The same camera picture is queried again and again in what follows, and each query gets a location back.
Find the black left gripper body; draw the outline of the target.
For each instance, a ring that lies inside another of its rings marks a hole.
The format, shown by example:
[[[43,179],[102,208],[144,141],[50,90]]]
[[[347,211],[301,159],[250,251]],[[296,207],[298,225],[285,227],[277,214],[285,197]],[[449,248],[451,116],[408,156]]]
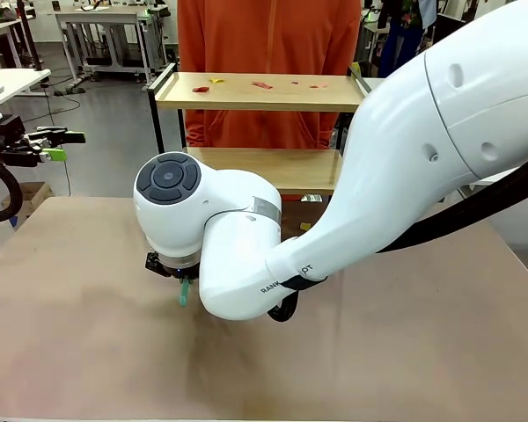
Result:
[[[40,152],[35,152],[25,138],[26,130],[19,116],[6,114],[0,119],[0,164],[37,166]]]

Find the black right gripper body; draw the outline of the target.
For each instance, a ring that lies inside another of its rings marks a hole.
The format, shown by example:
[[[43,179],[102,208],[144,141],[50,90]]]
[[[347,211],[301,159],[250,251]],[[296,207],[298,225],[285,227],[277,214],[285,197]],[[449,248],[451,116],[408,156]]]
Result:
[[[184,268],[168,267],[162,263],[156,251],[150,251],[146,255],[145,268],[164,277],[173,277],[179,280],[195,280],[199,278],[200,264]]]

